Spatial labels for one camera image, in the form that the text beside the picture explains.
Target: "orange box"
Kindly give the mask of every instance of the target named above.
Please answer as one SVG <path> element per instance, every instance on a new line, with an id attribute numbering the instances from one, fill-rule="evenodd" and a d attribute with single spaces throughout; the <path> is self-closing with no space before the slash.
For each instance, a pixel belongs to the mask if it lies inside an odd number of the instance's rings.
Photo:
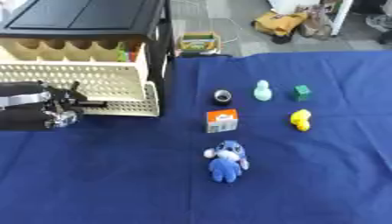
<path id="1" fill-rule="evenodd" d="M 238 113 L 236 109 L 215 110 L 206 113 L 206 133 L 236 130 Z"/>

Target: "yellow rubber duck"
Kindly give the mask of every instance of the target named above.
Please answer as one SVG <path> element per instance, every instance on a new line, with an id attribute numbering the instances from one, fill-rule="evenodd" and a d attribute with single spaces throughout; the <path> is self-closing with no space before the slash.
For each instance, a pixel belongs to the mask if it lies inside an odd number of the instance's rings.
<path id="1" fill-rule="evenodd" d="M 291 115 L 290 122 L 296 125 L 298 130 L 307 131 L 311 128 L 311 124 L 309 123 L 311 116 L 312 113 L 309 110 L 301 109 Z"/>

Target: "rubber duck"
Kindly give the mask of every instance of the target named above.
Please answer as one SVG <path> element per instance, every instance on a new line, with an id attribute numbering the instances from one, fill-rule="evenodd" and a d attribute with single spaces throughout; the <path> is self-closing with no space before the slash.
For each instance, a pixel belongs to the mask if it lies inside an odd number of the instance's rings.
<path id="1" fill-rule="evenodd" d="M 311 124 L 309 123 L 311 116 L 312 113 L 309 110 L 301 109 L 291 115 L 290 122 L 296 125 L 298 130 L 307 131 L 311 128 Z"/>
<path id="2" fill-rule="evenodd" d="M 270 84 L 266 80 L 259 80 L 257 82 L 257 88 L 254 92 L 255 98 L 262 102 L 267 102 L 272 98 L 272 91 L 270 90 Z"/>

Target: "tape roll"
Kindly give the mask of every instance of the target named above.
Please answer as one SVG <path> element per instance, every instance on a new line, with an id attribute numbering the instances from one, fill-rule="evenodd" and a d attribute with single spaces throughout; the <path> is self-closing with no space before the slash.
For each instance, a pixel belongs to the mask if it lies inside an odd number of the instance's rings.
<path id="1" fill-rule="evenodd" d="M 213 102 L 214 104 L 219 106 L 227 106 L 231 103 L 232 99 L 233 96 L 231 95 L 231 93 L 225 89 L 219 89 L 216 90 L 215 93 L 213 93 Z"/>

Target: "green block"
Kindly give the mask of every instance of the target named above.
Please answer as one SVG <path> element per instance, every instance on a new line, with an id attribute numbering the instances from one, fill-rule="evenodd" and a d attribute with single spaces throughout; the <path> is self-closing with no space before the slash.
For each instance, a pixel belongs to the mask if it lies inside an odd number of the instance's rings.
<path id="1" fill-rule="evenodd" d="M 294 94 L 296 101 L 304 102 L 311 97 L 312 91 L 306 85 L 302 85 L 294 88 Z"/>

